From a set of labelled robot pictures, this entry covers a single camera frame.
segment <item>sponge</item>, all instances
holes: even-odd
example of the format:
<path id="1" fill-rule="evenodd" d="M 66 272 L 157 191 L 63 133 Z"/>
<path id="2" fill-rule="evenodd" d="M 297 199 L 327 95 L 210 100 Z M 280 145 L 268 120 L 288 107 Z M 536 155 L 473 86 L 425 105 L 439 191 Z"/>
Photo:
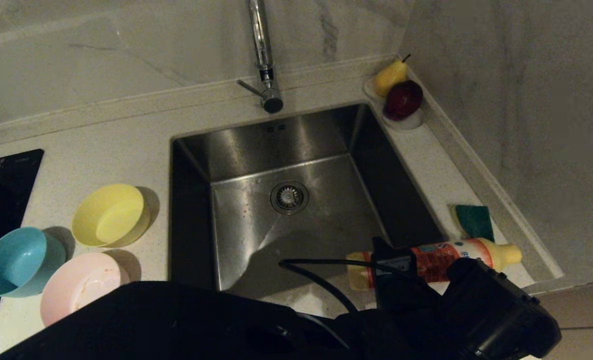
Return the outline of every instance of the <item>sponge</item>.
<path id="1" fill-rule="evenodd" d="M 452 214 L 468 237 L 495 241 L 493 223 L 487 206 L 456 205 L 452 208 Z"/>

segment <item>pink bowl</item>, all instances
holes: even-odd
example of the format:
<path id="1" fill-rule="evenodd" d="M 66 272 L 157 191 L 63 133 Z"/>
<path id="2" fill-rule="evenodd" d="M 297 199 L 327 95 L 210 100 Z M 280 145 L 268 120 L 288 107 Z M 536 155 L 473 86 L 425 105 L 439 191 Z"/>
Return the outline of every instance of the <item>pink bowl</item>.
<path id="1" fill-rule="evenodd" d="M 50 326 L 129 282 L 128 273 L 105 253 L 84 253 L 71 259 L 50 277 L 43 289 L 43 325 Z"/>

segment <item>bowl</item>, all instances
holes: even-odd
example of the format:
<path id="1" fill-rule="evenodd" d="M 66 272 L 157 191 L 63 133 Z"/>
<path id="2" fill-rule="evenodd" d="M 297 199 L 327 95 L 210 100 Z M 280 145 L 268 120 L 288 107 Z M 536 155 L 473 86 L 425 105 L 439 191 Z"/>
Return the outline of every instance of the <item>bowl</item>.
<path id="1" fill-rule="evenodd" d="M 141 191 L 113 184 L 82 201 L 72 220 L 72 235 L 85 246 L 121 248 L 141 237 L 149 223 L 150 210 Z"/>
<path id="2" fill-rule="evenodd" d="M 128 273 L 105 253 L 84 253 L 66 262 L 45 285 L 41 320 L 50 326 L 130 282 Z"/>
<path id="3" fill-rule="evenodd" d="M 66 261 L 66 249 L 36 227 L 21 227 L 0 238 L 0 297 L 27 297 L 43 291 Z"/>

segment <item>sink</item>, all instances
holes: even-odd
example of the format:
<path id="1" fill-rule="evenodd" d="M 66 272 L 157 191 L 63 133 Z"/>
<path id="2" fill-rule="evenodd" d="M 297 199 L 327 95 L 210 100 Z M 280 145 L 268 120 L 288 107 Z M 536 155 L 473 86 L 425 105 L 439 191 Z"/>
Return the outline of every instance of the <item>sink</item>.
<path id="1" fill-rule="evenodd" d="M 308 282 L 286 258 L 442 235 L 372 109 L 354 104 L 175 139 L 170 278 L 260 299 Z M 344 266 L 318 266 L 324 278 Z"/>

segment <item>sink drain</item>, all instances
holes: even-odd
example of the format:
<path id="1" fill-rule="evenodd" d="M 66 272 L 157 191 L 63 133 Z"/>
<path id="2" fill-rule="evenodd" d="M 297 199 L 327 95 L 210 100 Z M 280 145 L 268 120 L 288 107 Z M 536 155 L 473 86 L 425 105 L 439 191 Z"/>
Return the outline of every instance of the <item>sink drain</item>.
<path id="1" fill-rule="evenodd" d="M 281 214 L 293 215 L 308 205 L 308 189 L 296 181 L 284 181 L 272 189 L 270 202 Z"/>

